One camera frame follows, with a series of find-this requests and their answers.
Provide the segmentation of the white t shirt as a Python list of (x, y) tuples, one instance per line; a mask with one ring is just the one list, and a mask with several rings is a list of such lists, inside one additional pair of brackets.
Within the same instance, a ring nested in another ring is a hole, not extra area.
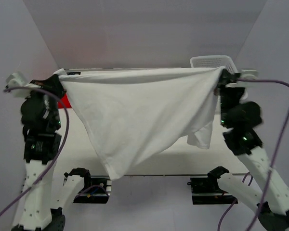
[(56, 74), (111, 180), (170, 148), (181, 137), (208, 149), (223, 72), (162, 68), (89, 75)]

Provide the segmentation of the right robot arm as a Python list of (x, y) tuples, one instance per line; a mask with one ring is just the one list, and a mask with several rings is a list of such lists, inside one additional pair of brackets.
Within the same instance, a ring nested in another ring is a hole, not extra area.
[(285, 231), (289, 228), (289, 187), (274, 169), (277, 153), (269, 159), (263, 142), (254, 128), (263, 121), (261, 108), (255, 102), (241, 102), (245, 87), (240, 73), (223, 70), (218, 82), (221, 107), (221, 125), (228, 149), (248, 169), (261, 192), (234, 177), (228, 169), (219, 166), (208, 173), (208, 187), (225, 191), (249, 207), (255, 216), (247, 230), (258, 220), (267, 231)]

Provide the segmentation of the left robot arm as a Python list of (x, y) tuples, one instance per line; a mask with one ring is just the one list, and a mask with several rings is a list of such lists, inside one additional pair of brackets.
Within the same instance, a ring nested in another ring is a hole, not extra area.
[(61, 128), (57, 100), (62, 99), (66, 92), (57, 74), (30, 83), (37, 88), (29, 90), (21, 105), (25, 140), (25, 204), (20, 221), (12, 230), (62, 231), (66, 223), (64, 210), (80, 191), (91, 189), (92, 180), (89, 170), (74, 168), (65, 173), (66, 181), (59, 196), (51, 198), (56, 160), (67, 139), (57, 133)]

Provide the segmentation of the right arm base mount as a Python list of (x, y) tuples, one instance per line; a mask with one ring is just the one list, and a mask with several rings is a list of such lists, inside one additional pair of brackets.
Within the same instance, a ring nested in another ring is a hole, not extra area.
[(193, 205), (230, 205), (237, 200), (231, 194), (214, 188), (207, 177), (191, 178), (187, 183), (191, 188)]

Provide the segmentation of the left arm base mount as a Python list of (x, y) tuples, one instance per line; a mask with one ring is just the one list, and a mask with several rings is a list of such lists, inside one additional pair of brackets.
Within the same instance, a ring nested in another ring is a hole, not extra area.
[(112, 181), (106, 177), (91, 177), (89, 186), (85, 186), (75, 197), (75, 204), (106, 204), (111, 195)]

